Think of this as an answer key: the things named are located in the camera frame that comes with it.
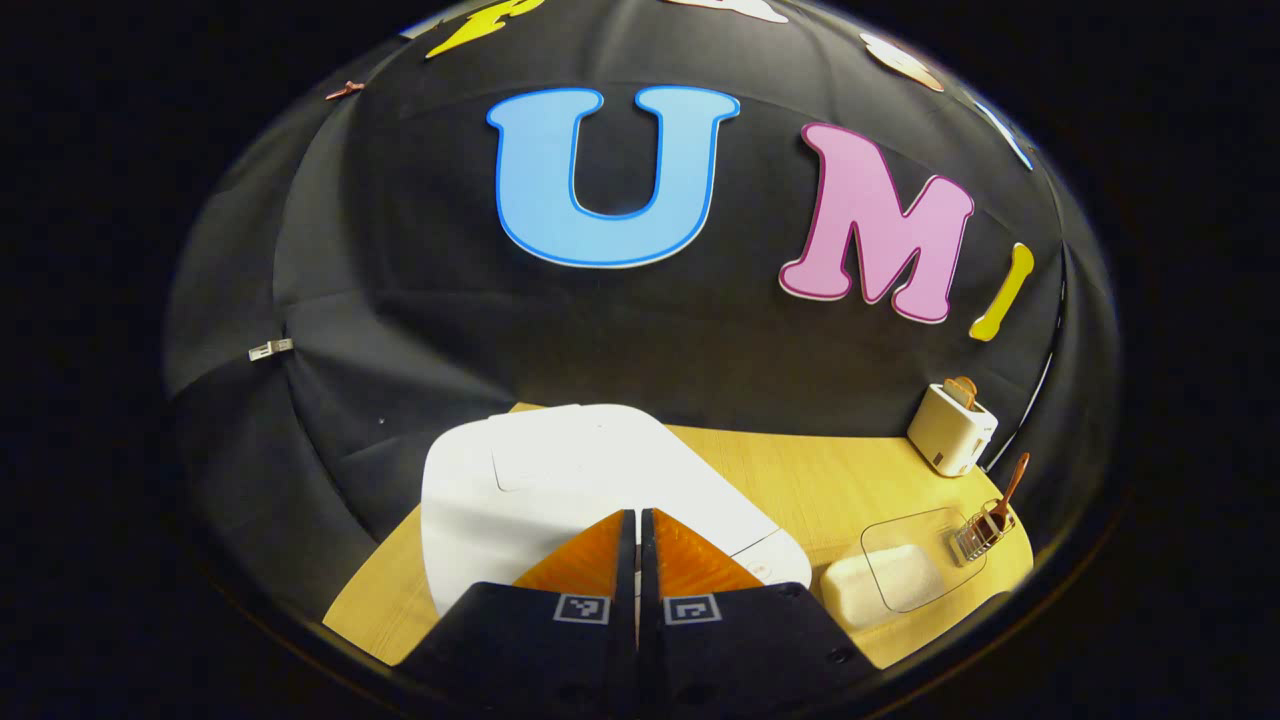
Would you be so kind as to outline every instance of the blue letter u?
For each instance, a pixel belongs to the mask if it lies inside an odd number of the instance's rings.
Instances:
[[[678,252],[707,220],[716,133],[736,99],[700,87],[657,86],[636,105],[658,115],[658,172],[649,204],[602,215],[577,204],[573,165],[581,119],[604,97],[581,87],[517,95],[489,110],[499,131],[498,217],[529,252],[576,268],[630,268]]]

